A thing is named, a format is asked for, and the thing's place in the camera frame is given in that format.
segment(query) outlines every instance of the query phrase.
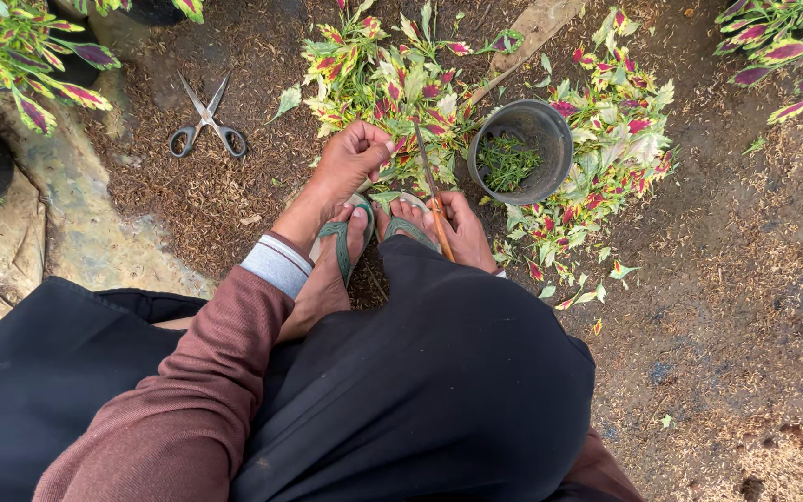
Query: hand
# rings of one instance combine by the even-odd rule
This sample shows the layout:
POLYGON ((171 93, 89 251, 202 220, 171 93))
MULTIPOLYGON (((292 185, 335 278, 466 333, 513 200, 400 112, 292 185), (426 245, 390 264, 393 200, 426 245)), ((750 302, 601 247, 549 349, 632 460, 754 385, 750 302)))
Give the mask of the hand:
MULTIPOLYGON (((485 229, 482 222, 469 208, 467 198, 461 192, 439 192, 441 203, 445 209, 448 221, 440 218, 441 225, 448 237, 448 244, 452 248, 454 259, 459 264, 469 265, 482 269, 488 273, 495 273, 498 264, 492 257, 492 249, 485 238, 485 229)), ((427 202, 427 207, 433 208, 433 200, 427 202)), ((434 213, 429 212, 423 217, 424 223, 432 233, 435 233, 434 213)))
POLYGON ((342 211, 367 176, 377 180, 394 150, 388 132, 355 120, 330 138, 315 173, 271 230, 308 253, 321 226, 342 211))
POLYGON ((361 187, 365 178, 370 177, 376 183, 380 166, 394 150, 395 143, 388 132, 364 120, 355 120, 324 146, 306 188, 341 204, 361 187))

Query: dirt ground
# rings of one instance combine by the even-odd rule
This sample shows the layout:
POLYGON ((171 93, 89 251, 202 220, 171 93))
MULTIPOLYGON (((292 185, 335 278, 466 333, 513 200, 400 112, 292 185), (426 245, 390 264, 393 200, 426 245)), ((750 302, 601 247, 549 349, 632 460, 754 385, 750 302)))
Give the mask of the dirt ground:
MULTIPOLYGON (((449 31, 463 11, 457 39, 481 46, 526 5, 440 2, 439 28, 449 31)), ((587 76, 570 54, 599 26, 608 5, 590 3, 583 19, 572 20, 543 49, 554 80, 587 76)), ((416 19, 419 6, 378 0, 373 13, 392 24, 399 9, 416 19)), ((803 501, 803 115, 783 127, 765 124, 791 99, 782 91, 791 88, 785 75, 751 92, 726 83, 744 61, 711 55, 720 41, 713 19, 723 6, 693 0, 625 5, 644 23, 628 42, 632 58, 661 81, 675 79, 668 134, 681 148, 681 164, 654 197, 613 219, 602 239, 613 246, 613 257, 641 267, 628 278, 630 291, 608 279, 606 304, 577 305, 559 318, 593 352, 594 425, 646 497, 803 501), (767 140, 764 150, 741 155, 758 133, 767 140), (604 328, 592 335, 598 318, 604 328), (673 418, 666 429, 659 422, 664 416, 673 418)), ((130 102, 121 111, 128 130, 114 135, 113 127, 90 120, 89 132, 112 170, 118 209, 157 214, 173 234, 176 255, 217 278, 305 182, 323 144, 304 106, 262 123, 281 90, 304 74, 300 39, 313 22, 335 23, 336 7, 332 0, 215 0, 206 3, 205 15, 203 26, 155 29, 144 46, 115 42, 125 62, 130 102), (193 123, 175 69, 202 83, 208 99, 229 67, 232 81, 216 116, 245 133, 251 154, 236 161, 205 131, 189 157, 170 157, 171 132, 193 123), (241 223, 255 214, 262 220, 241 223)), ((534 96, 523 82, 543 78, 537 61, 538 55, 503 83, 502 103, 534 96)), ((485 56, 456 63, 465 64, 469 81, 488 68, 485 56)), ((495 106, 497 96, 485 106, 495 106)), ((472 201, 482 197, 459 178, 472 201)), ((477 211, 489 238, 506 233, 502 210, 477 211)), ((609 261, 580 261, 591 280, 608 274, 609 261)), ((356 270, 354 304, 385 301, 388 286, 373 246, 356 270)), ((510 272, 530 291, 541 289, 515 264, 510 272)), ((572 293, 560 287, 550 301, 572 293)))

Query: green cuttings in pot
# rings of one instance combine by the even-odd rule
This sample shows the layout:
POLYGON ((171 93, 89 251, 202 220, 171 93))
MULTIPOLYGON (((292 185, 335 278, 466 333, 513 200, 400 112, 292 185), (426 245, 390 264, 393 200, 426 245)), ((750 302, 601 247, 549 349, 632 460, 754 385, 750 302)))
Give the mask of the green cuttings in pot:
POLYGON ((485 185, 495 192, 512 192, 541 164, 537 149, 526 149, 525 143, 506 133, 493 139, 483 136, 478 160, 480 167, 491 169, 485 185))

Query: black scissor handle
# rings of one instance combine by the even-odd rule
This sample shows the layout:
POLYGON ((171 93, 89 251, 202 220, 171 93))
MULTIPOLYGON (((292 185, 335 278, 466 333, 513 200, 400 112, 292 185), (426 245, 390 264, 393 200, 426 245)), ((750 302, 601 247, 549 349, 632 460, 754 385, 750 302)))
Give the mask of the black scissor handle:
POLYGON ((187 155, 187 153, 191 151, 191 145, 194 144, 194 134, 195 134, 194 126, 183 127, 178 131, 173 132, 172 137, 170 138, 170 153, 172 154, 172 156, 181 158, 187 155), (176 152, 175 151, 176 139, 178 139, 178 137, 182 135, 184 135, 184 146, 182 147, 180 152, 176 152))
POLYGON ((235 158, 243 157, 246 154, 246 141, 241 134, 231 128, 229 126, 218 126, 218 136, 222 138, 222 144, 225 145, 225 149, 229 151, 229 154, 235 158), (237 139, 237 143, 240 145, 239 150, 235 151, 231 148, 231 141, 229 141, 229 134, 233 134, 237 139))

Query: green flip-flop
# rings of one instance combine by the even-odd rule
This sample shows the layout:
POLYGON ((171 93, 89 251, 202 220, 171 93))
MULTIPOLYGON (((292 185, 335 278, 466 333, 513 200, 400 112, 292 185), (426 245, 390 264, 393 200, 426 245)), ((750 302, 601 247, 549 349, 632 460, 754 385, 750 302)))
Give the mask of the green flip-flop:
MULTIPOLYGON (((352 194, 348 202, 355 207, 364 209, 365 214, 368 216, 368 226, 364 229, 364 244, 362 245, 362 252, 364 252, 364 248, 368 246, 368 242, 370 242, 370 238, 373 236, 374 228, 376 227, 374 210, 370 208, 368 201, 364 200, 364 198, 358 194, 352 194)), ((315 244, 311 247, 311 253, 309 253, 309 258, 311 258, 313 262, 317 262, 321 254, 321 238, 336 234, 336 260, 340 266, 342 283, 345 284, 346 287, 349 286, 351 271, 355 268, 355 264, 358 263, 358 260, 355 260, 355 263, 353 263, 351 257, 349 257, 349 246, 346 241, 346 234, 348 232, 348 222, 325 223, 324 226, 321 227, 321 231, 318 232, 318 238, 315 239, 315 244)))
MULTIPOLYGON (((403 201, 407 202, 410 205, 415 205, 415 206, 419 207, 423 211, 424 214, 429 212, 429 208, 427 207, 426 204, 423 203, 422 200, 420 200, 419 198, 416 198, 416 197, 414 197, 414 196, 412 196, 410 194, 406 194, 406 193, 399 194, 398 199, 399 200, 403 200, 403 201)), ((438 243, 432 242, 430 240, 430 238, 427 237, 427 234, 423 233, 423 231, 421 231, 416 226, 414 226, 413 223, 408 222, 406 220, 403 220, 402 218, 399 218, 398 216, 393 216, 389 220, 389 224, 386 225, 386 232, 383 233, 383 237, 380 237, 379 235, 377 235, 376 236, 376 240, 377 240, 377 242, 383 242, 384 240, 388 239, 389 237, 395 235, 395 233, 397 231, 405 231, 405 232, 408 233, 408 235, 414 237, 420 244, 425 245, 426 247, 429 247, 430 249, 434 249, 438 253, 441 252, 441 248, 438 245, 438 243)))

